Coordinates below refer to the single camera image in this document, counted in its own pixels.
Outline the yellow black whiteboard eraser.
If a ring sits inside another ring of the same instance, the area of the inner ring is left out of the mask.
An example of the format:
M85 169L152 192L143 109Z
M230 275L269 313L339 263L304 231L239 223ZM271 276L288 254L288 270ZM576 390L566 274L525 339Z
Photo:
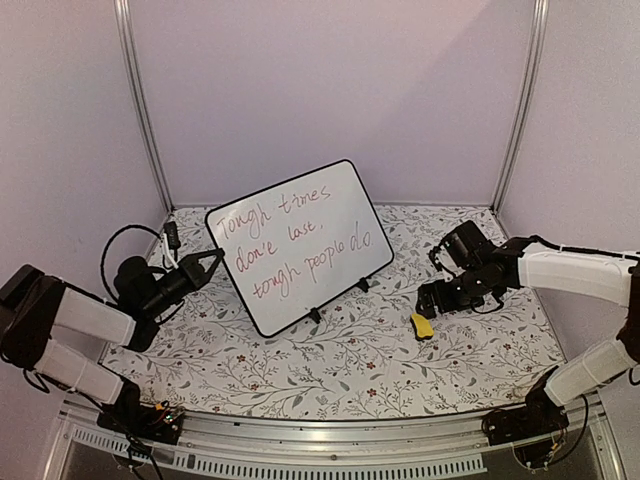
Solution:
M410 316L410 323L417 341L426 341L433 338L434 330L430 321L424 316L418 313L412 313Z

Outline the white whiteboard black frame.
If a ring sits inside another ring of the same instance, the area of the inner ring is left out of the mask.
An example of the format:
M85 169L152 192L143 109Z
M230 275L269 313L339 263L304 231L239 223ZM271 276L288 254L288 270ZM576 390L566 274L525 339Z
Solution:
M343 159L210 210L205 225L257 332L271 338L390 265L394 251Z

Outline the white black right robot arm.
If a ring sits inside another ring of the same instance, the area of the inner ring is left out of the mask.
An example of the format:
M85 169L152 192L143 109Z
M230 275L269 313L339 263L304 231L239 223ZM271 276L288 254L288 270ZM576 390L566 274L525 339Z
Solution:
M467 222L448 233L429 253L437 271L446 252L458 267L443 280L421 285L410 317L415 337L433 337L431 320L439 314L476 310L486 296L496 302L507 290L532 288L564 291L624 307L623 327L579 357L546 373L525 397L517 427L537 436L563 407L639 364L639 257L552 244L539 236L513 237L494 244Z

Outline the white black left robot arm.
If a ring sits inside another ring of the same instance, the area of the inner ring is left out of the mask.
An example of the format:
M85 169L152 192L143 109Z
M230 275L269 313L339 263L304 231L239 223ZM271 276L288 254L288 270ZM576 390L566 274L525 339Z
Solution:
M109 302L26 264L1 288L1 358L52 380L109 409L128 434L148 426L140 388L56 338L68 330L141 353L191 293L212 279L224 258L220 249L189 254L172 269L133 256L119 267Z

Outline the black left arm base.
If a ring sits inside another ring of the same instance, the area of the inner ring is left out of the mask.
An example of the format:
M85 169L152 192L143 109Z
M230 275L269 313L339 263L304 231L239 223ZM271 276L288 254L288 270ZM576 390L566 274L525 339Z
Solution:
M139 439L176 445L182 433L185 409L168 401L144 404L137 384L124 380L113 404L104 404L97 419L101 428Z

